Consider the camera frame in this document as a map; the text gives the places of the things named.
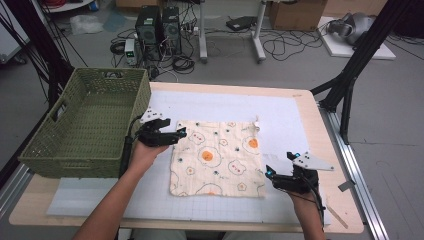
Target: gray floor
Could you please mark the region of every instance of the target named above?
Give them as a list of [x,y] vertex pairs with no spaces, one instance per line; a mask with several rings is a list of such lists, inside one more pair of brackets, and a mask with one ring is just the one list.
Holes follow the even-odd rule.
[[[78,10],[67,14],[93,13]],[[110,20],[115,19],[114,24],[109,25],[108,31],[70,36],[69,40],[90,67],[110,67],[110,40],[118,32],[132,28],[134,21],[122,19],[110,10],[93,15],[103,23],[111,24]],[[420,158],[424,143],[424,95],[421,93],[424,62],[386,44],[397,58],[395,61],[372,60],[360,75],[353,96],[349,137],[388,236],[391,239],[422,239],[424,192],[419,176],[424,170],[424,161]],[[422,45],[398,44],[424,57]],[[348,61],[330,57],[322,46],[308,48],[284,62],[267,55],[267,60],[258,65],[247,37],[212,35],[208,37],[208,46],[208,63],[197,62],[192,74],[178,75],[180,83],[312,89],[337,76]],[[68,54],[73,66],[83,67],[72,50],[69,49]],[[2,167],[47,105],[32,65],[8,64],[0,66],[0,73]],[[175,82],[176,78],[163,74],[157,81]],[[9,214],[10,211],[6,212],[0,222],[2,239],[64,239],[70,238],[76,230],[12,226],[7,220]],[[275,234],[273,237],[302,239],[299,234]],[[328,238],[370,239],[370,234],[366,228],[360,235],[329,234]]]

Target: white foam board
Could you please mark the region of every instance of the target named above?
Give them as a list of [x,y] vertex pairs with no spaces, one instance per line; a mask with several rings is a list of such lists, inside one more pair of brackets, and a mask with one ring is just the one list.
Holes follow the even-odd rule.
[[[291,175],[287,151],[308,150],[296,102],[289,98],[228,94],[153,91],[150,105],[171,118],[163,132],[175,131],[178,120],[260,121],[258,134],[265,164]],[[172,149],[162,153],[140,181],[124,217],[228,222],[296,224],[291,199],[266,179],[265,198],[219,196],[176,197],[169,192]],[[88,216],[116,179],[63,178],[47,212],[49,215]],[[325,199],[324,189],[320,192]],[[330,224],[329,214],[325,223]]]
[[[334,20],[332,17],[321,17],[321,20],[318,26],[323,26],[324,24]],[[344,39],[339,37],[337,33],[327,33],[324,29],[319,31],[321,39],[324,42],[325,47],[327,48],[330,56],[332,57],[351,57],[353,55],[352,46],[347,44]],[[383,43],[380,46],[380,49],[374,54],[372,59],[381,59],[381,60],[394,60],[396,56],[392,51]]]

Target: white device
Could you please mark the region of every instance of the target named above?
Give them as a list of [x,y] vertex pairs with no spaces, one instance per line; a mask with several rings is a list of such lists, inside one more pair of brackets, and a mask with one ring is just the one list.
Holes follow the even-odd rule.
[[135,51],[135,39],[125,40],[125,57],[130,66],[137,65],[137,52]]

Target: metal frame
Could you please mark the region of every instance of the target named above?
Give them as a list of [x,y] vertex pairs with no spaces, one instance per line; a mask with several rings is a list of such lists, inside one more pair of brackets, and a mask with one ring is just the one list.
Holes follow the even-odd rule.
[[12,205],[13,200],[21,192],[24,185],[28,183],[28,180],[32,176],[28,172],[29,168],[22,163],[19,164],[16,171],[10,176],[9,181],[5,184],[0,191],[0,219],[3,218],[4,214]]
[[343,163],[346,171],[356,184],[354,187],[357,198],[362,206],[363,213],[367,219],[368,226],[371,230],[374,239],[389,239],[383,222],[372,200],[371,194],[368,191],[365,179],[362,176],[361,169],[358,166],[353,150],[349,145],[344,143],[343,137],[338,132],[340,129],[340,120],[336,113],[326,112],[326,117],[331,125],[331,130],[339,147]]
[[390,34],[398,20],[408,10],[415,0],[388,0],[370,30],[361,36],[357,49],[342,72],[334,79],[311,90],[313,95],[330,89],[320,106],[329,112],[335,112],[342,99],[343,110],[340,124],[340,134],[345,144],[348,141],[350,109],[352,105],[353,87],[359,74],[367,66],[375,52]]
[[[200,61],[202,63],[208,62],[208,50],[206,47],[206,36],[205,36],[205,7],[206,0],[200,0],[200,27],[199,27],[199,51],[200,51]],[[261,40],[259,38],[259,34],[261,33],[262,21],[265,15],[266,3],[270,0],[261,0],[259,3],[258,10],[258,23],[256,24],[256,31],[252,31],[252,40],[255,46],[256,53],[258,54],[258,63],[265,61],[265,52],[262,47]]]

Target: computer tower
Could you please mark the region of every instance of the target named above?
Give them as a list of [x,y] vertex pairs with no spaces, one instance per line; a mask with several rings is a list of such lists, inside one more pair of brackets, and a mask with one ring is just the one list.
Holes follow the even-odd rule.
[[135,23],[143,60],[161,60],[160,44],[165,39],[158,6],[142,6]]
[[166,7],[163,9],[162,24],[168,50],[174,55],[180,55],[181,49],[181,34],[180,34],[180,12],[178,7]]

